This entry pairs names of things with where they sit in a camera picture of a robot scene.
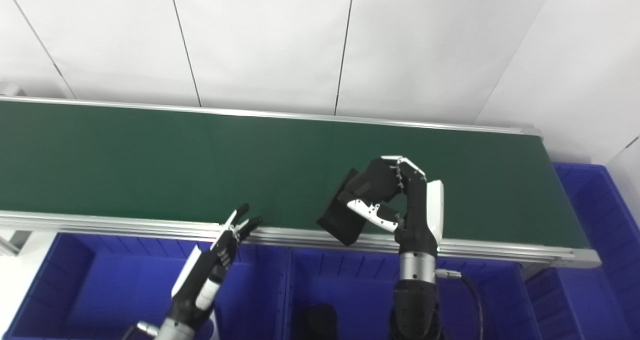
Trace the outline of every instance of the blue storage crate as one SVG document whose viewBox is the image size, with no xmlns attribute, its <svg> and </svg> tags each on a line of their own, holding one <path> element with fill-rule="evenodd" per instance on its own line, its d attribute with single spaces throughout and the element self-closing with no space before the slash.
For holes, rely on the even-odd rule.
<svg viewBox="0 0 640 340">
<path fill-rule="evenodd" d="M 5 340 L 119 339 L 139 320 L 160 325 L 195 245 L 137 237 L 56 236 Z M 215 299 L 223 339 L 279 339 L 289 249 L 241 245 Z M 208 339 L 213 329 L 198 334 Z"/>
<path fill-rule="evenodd" d="M 526 282 L 542 337 L 635 339 L 640 334 L 638 226 L 604 166 L 558 162 L 554 167 L 602 266 L 548 269 Z"/>
<path fill-rule="evenodd" d="M 518 264 L 441 258 L 438 267 L 461 271 L 474 281 L 486 340 L 541 339 Z M 285 306 L 290 330 L 285 329 L 284 339 L 300 337 L 299 317 L 316 304 L 335 308 L 341 340 L 386 339 L 399 270 L 394 254 L 295 249 Z M 476 306 L 462 281 L 438 279 L 438 292 L 441 321 L 451 340 L 477 339 Z"/>
<path fill-rule="evenodd" d="M 4 338 L 112 340 L 139 320 L 160 324 L 195 245 L 210 246 L 60 234 Z M 442 258 L 438 265 L 471 276 L 484 309 L 485 339 L 540 339 L 518 264 Z M 398 271 L 395 254 L 242 245 L 216 298 L 221 338 L 290 338 L 300 311 L 324 302 L 338 311 L 341 339 L 386 339 Z M 438 280 L 438 290 L 451 340 L 475 340 L 478 319 L 469 290 L 460 280 Z"/>
</svg>

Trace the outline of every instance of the white wall panel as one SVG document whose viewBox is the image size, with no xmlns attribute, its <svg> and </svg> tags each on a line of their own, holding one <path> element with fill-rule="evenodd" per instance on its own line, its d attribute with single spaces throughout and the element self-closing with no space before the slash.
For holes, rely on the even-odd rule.
<svg viewBox="0 0 640 340">
<path fill-rule="evenodd" d="M 198 106 L 172 0 L 17 0 L 79 99 Z"/>
<path fill-rule="evenodd" d="M 640 131 L 640 1 L 548 0 L 477 119 L 606 163 Z"/>
<path fill-rule="evenodd" d="M 606 163 L 606 168 L 640 225 L 640 140 L 618 153 Z"/>
<path fill-rule="evenodd" d="M 546 0 L 353 0 L 338 115 L 473 123 Z"/>
<path fill-rule="evenodd" d="M 28 96 L 71 97 L 68 87 L 13 0 L 0 0 L 0 81 Z"/>
<path fill-rule="evenodd" d="M 203 106 L 333 114 L 350 0 L 176 0 Z"/>
</svg>

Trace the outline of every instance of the cable connector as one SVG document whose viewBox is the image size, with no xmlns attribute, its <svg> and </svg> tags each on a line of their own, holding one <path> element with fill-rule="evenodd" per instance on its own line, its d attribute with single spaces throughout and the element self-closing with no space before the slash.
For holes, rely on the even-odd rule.
<svg viewBox="0 0 640 340">
<path fill-rule="evenodd" d="M 447 269 L 436 269 L 436 277 L 441 279 L 462 279 L 462 272 Z"/>
</svg>

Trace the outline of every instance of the white floor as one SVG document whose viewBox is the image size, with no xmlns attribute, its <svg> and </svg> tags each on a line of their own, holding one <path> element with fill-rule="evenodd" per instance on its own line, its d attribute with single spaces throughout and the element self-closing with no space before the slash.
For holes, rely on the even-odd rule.
<svg viewBox="0 0 640 340">
<path fill-rule="evenodd" d="M 12 234 L 13 231 L 0 230 L 4 239 L 9 240 Z M 55 232 L 34 232 L 18 256 L 0 256 L 0 334 L 11 325 L 55 235 Z"/>
</svg>

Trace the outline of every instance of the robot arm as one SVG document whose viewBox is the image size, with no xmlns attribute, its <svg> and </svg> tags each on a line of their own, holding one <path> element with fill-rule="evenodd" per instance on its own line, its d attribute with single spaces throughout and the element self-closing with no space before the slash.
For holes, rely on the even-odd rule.
<svg viewBox="0 0 640 340">
<path fill-rule="evenodd" d="M 407 210 L 403 217 L 381 204 L 398 194 L 406 195 Z M 408 158 L 383 156 L 371 161 L 361 173 L 352 170 L 325 216 L 318 220 L 320 226 L 345 245 L 355 242 L 364 222 L 356 224 L 341 212 L 340 206 L 393 233 L 400 245 L 400 279 L 393 288 L 390 316 L 393 339 L 440 336 L 435 270 L 442 240 L 443 194 L 442 183 L 427 183 L 425 172 Z"/>
<path fill-rule="evenodd" d="M 171 306 L 160 328 L 144 323 L 138 329 L 155 340 L 191 340 L 210 318 L 214 299 L 238 252 L 238 244 L 262 222 L 262 217 L 236 224 L 249 211 L 244 204 L 231 213 L 220 236 L 207 251 L 197 246 L 189 255 L 171 292 Z"/>
</svg>

